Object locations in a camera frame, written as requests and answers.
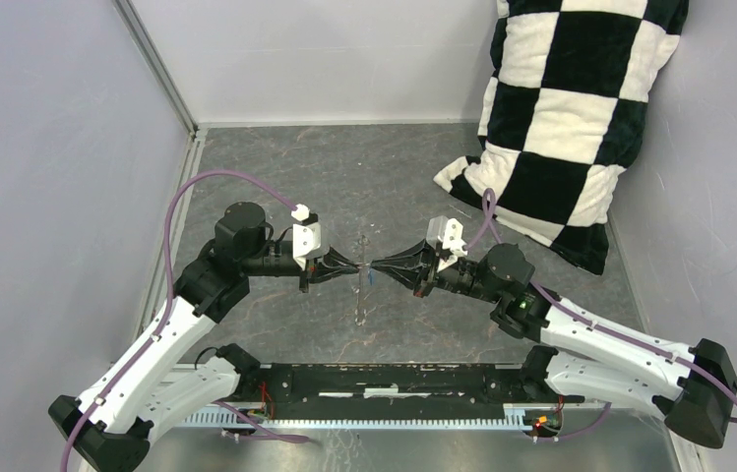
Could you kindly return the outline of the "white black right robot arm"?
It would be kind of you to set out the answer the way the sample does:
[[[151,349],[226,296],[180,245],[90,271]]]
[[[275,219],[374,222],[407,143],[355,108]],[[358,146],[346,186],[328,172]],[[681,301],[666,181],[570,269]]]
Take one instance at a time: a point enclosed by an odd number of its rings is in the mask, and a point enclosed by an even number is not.
[[[536,344],[519,375],[526,398],[602,401],[652,416],[689,442],[723,447],[737,424],[737,375],[721,344],[691,346],[595,315],[535,283],[515,245],[498,244],[479,261],[443,256],[422,241],[371,267],[416,297],[441,289],[493,304],[499,329]]]

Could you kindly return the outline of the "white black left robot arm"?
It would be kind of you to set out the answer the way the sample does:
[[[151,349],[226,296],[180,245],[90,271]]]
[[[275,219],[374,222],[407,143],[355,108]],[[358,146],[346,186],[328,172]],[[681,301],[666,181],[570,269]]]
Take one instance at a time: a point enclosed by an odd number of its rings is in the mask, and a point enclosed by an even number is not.
[[[289,240],[277,239],[264,209],[230,206],[215,236],[181,272],[171,299],[122,357],[77,397],[61,395],[48,414],[97,471],[133,471],[153,443],[207,405],[231,395],[248,400],[259,390],[256,361],[238,347],[176,382],[161,382],[183,354],[216,327],[250,292],[253,276],[295,277],[299,289],[357,273],[356,263],[330,248],[316,214],[306,207]]]

